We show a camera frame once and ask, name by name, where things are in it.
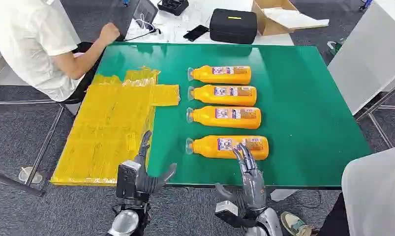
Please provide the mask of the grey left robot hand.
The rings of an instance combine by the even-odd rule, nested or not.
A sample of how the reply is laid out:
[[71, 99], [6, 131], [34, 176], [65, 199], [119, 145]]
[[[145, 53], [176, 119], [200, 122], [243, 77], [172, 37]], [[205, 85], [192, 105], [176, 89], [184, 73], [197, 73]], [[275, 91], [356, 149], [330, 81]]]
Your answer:
[[134, 158], [134, 162], [140, 164], [140, 168], [137, 171], [136, 178], [136, 190], [139, 192], [144, 192], [147, 194], [153, 194], [158, 192], [168, 180], [175, 174], [177, 163], [172, 163], [168, 170], [158, 177], [153, 177], [148, 175], [145, 162], [147, 157], [147, 152], [150, 147], [150, 138], [152, 132], [147, 130], [141, 140], [138, 154]]

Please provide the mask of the person's hand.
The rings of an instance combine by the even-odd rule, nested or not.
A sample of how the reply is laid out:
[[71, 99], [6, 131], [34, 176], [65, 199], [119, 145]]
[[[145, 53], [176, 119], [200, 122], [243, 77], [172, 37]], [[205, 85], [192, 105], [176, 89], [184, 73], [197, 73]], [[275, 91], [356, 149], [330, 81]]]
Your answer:
[[119, 29], [113, 23], [109, 22], [103, 26], [99, 38], [97, 39], [97, 43], [104, 47], [108, 46], [116, 41], [120, 35]]

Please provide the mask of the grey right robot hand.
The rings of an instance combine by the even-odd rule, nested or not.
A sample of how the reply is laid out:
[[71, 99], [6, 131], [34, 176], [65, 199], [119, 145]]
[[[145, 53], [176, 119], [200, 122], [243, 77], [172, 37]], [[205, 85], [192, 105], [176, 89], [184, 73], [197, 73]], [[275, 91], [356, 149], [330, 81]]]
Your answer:
[[[232, 148], [240, 168], [243, 183], [243, 203], [245, 204], [246, 217], [256, 219], [266, 209], [266, 193], [263, 174], [258, 169], [254, 157], [247, 146], [238, 143]], [[236, 195], [225, 189], [223, 184], [216, 183], [215, 188], [223, 201], [237, 201]], [[221, 214], [228, 217], [237, 216], [237, 211], [230, 208], [226, 203], [221, 203], [215, 209], [215, 215], [220, 218]]]

